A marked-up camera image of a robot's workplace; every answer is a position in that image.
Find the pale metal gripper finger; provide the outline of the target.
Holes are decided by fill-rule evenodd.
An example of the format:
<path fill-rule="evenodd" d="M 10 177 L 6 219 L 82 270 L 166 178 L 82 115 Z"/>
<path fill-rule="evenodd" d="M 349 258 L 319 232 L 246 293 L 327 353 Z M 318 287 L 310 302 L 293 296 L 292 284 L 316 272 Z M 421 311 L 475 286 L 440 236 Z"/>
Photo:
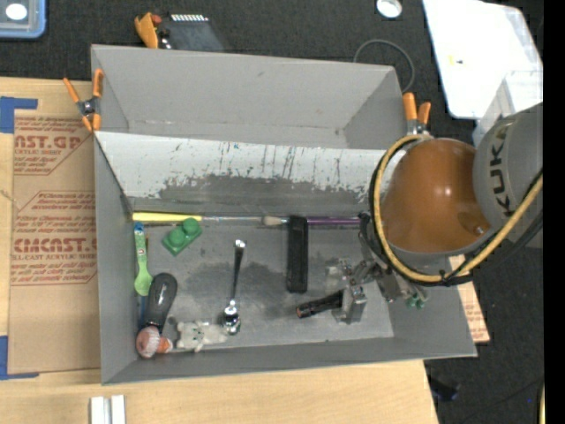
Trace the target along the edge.
<path fill-rule="evenodd" d="M 340 290 L 340 297 L 340 305 L 331 312 L 335 320 L 345 324 L 359 322 L 367 303 L 364 287 L 348 285 Z"/>
<path fill-rule="evenodd" d="M 327 284 L 354 284 L 357 282 L 354 273 L 350 260 L 334 260 L 325 267 L 325 281 Z"/>

